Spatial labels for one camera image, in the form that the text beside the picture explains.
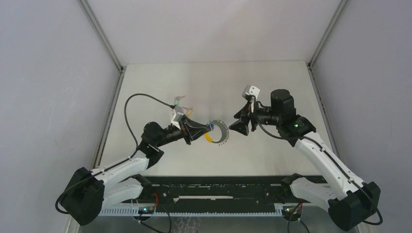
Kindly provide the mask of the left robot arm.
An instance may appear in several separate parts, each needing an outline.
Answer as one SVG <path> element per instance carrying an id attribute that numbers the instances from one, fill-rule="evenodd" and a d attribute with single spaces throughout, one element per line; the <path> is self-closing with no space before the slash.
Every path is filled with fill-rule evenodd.
<path id="1" fill-rule="evenodd" d="M 109 206 L 131 199 L 147 202 L 152 190 L 135 176 L 159 162 L 164 155 L 160 147 L 180 139 L 190 145 L 212 131 L 215 125 L 213 121 L 201 124 L 186 116 L 177 125 L 171 124 L 166 128 L 156 122 L 147 123 L 141 142 L 132 155 L 102 168 L 77 169 L 56 200 L 56 211 L 72 216 L 84 226 Z"/>

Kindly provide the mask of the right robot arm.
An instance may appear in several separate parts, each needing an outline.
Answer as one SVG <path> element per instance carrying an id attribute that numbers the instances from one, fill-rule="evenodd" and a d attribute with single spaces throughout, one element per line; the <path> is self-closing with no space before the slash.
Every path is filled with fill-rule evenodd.
<path id="1" fill-rule="evenodd" d="M 257 128 L 275 126 L 276 139 L 287 141 L 303 154 L 320 172 L 327 186 L 309 181 L 300 174 L 292 174 L 283 181 L 281 197 L 287 202 L 297 198 L 325 210 L 331 220 L 343 231 L 360 223 L 369 223 L 369 217 L 383 216 L 378 209 L 381 190 L 375 182 L 366 183 L 352 172 L 325 144 L 315 126 L 296 112 L 294 99 L 286 89 L 271 92 L 270 106 L 258 101 L 260 90 L 248 85 L 242 92 L 246 104 L 234 115 L 229 129 L 248 135 Z"/>

